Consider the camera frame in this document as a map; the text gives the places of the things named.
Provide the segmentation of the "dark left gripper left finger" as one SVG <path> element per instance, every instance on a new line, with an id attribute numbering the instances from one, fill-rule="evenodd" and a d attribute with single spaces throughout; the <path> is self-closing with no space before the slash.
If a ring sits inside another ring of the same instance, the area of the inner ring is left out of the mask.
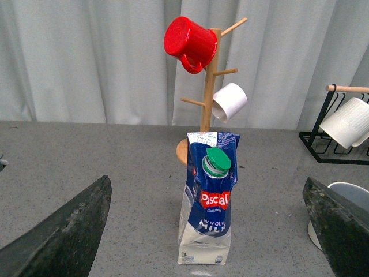
<path id="1" fill-rule="evenodd" d="M 110 210 L 104 175 L 1 249 L 1 276 L 88 276 Z"/>

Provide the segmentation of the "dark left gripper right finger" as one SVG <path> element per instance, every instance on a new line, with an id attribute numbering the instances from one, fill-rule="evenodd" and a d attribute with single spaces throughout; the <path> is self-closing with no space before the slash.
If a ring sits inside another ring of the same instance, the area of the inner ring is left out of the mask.
<path id="1" fill-rule="evenodd" d="M 303 199 L 335 276 L 368 276 L 368 212 L 311 177 Z"/>

